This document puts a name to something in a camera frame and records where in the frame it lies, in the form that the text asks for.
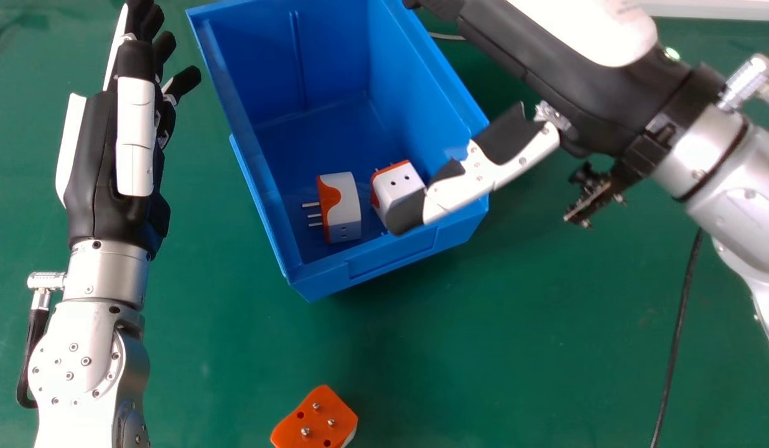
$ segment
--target robotic arm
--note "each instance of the robotic arm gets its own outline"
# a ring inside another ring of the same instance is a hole
[[[462,37],[544,101],[540,123],[512,110],[473,137],[466,161],[449,162],[388,210],[388,229],[399,235],[452,212],[559,144],[576,157],[605,154],[615,161],[609,172],[584,164],[569,179],[580,197],[564,220],[590,228],[598,210],[653,179],[745,279],[769,339],[769,132],[740,113],[752,97],[769,105],[768,58],[755,55],[726,81],[706,65],[691,68],[658,43],[635,0],[404,3],[455,21]],[[485,186],[472,187],[479,182]]]
[[[55,190],[67,210],[66,273],[32,273],[17,402],[38,408],[35,446],[148,446],[149,375],[141,311],[151,262],[169,231],[161,196],[174,108],[200,82],[189,67],[162,84],[176,46],[151,0],[123,6],[103,91],[71,94]],[[46,333],[51,295],[63,291]]]

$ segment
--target blue plastic box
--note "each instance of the blue plastic box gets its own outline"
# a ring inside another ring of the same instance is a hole
[[[467,241],[481,198],[401,238],[370,207],[376,168],[424,181],[488,124],[401,0],[247,0],[188,11],[282,274],[308,301]],[[352,171],[362,239],[327,246],[304,202],[317,175]]]

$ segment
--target green table surface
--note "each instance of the green table surface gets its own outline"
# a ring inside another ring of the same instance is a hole
[[[169,74],[203,67],[184,12],[200,2],[161,3],[179,37]],[[100,88],[119,5],[0,1],[0,447],[35,437],[37,414],[14,402],[24,284],[66,267],[54,190],[63,115],[70,91]],[[765,23],[659,29],[723,73],[769,54]],[[468,43],[439,45],[488,116],[535,100]],[[769,127],[761,105],[748,110]],[[144,312],[154,446],[267,446],[322,383],[359,415],[352,447],[647,445],[695,232],[652,182],[594,231],[567,226],[566,178],[580,162],[560,151],[493,195],[466,245],[308,304],[279,272],[228,134],[206,80],[167,150],[172,227]],[[661,445],[769,447],[768,343],[711,244],[692,294]]]

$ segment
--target blue bin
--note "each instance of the blue bin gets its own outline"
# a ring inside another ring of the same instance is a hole
[[[230,142],[282,275],[308,301],[467,241],[488,198],[400,238],[370,206],[376,168],[428,181],[487,119],[401,0],[245,0],[189,9]],[[317,175],[352,171],[362,239],[307,226]]]

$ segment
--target black cable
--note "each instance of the black cable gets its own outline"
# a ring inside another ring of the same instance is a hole
[[[683,320],[686,318],[686,307],[689,304],[689,291],[691,291],[691,281],[692,278],[694,278],[694,267],[697,264],[697,256],[700,255],[702,237],[702,229],[699,229],[697,235],[694,236],[694,244],[691,247],[691,255],[689,255],[689,264],[686,266],[686,277],[683,279],[681,302],[678,306],[678,319],[675,321],[675,333],[672,335],[672,349],[669,350],[669,364],[666,366],[664,395],[661,397],[661,408],[658,409],[658,418],[655,420],[655,431],[653,431],[653,439],[650,442],[650,448],[656,448],[658,446],[658,438],[661,437],[661,426],[664,424],[666,405],[669,403],[669,389],[672,388],[672,376],[675,372],[675,361],[678,360],[678,346],[680,346],[681,329],[683,328]]]

